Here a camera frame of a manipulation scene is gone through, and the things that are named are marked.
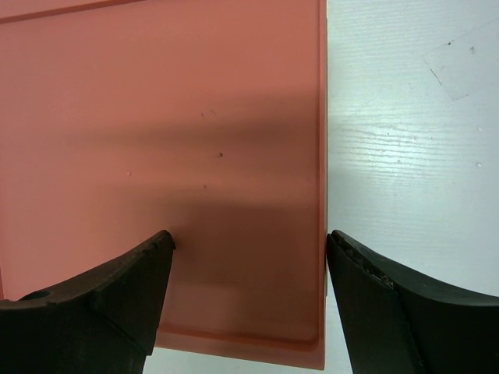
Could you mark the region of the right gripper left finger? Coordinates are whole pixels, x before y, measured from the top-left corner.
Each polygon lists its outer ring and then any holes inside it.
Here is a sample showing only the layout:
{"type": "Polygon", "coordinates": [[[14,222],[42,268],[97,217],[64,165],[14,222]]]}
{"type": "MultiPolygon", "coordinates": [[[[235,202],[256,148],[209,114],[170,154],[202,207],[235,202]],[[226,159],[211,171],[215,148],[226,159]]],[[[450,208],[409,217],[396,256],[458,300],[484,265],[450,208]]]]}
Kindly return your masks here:
{"type": "Polygon", "coordinates": [[[175,243],[159,231],[84,273],[1,301],[3,373],[141,373],[151,355],[175,243]]]}

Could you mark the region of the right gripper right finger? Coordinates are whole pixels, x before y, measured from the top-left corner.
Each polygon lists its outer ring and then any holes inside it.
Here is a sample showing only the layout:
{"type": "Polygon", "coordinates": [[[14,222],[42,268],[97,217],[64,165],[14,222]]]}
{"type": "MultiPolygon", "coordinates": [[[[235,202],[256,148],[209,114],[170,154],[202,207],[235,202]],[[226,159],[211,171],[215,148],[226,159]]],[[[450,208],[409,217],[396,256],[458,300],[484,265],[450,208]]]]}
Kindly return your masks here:
{"type": "Polygon", "coordinates": [[[341,231],[327,264],[354,373],[496,373],[498,299],[429,277],[341,231]]]}

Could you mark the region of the red drawer box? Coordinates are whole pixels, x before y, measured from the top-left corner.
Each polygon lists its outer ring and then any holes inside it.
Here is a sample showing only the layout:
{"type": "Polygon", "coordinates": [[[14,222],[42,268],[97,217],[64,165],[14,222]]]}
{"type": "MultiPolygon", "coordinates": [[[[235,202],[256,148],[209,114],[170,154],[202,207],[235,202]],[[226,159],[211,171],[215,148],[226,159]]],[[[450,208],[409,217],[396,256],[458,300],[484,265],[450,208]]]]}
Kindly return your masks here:
{"type": "Polygon", "coordinates": [[[323,1],[4,1],[1,301],[175,243],[154,348],[323,369],[323,1]]]}

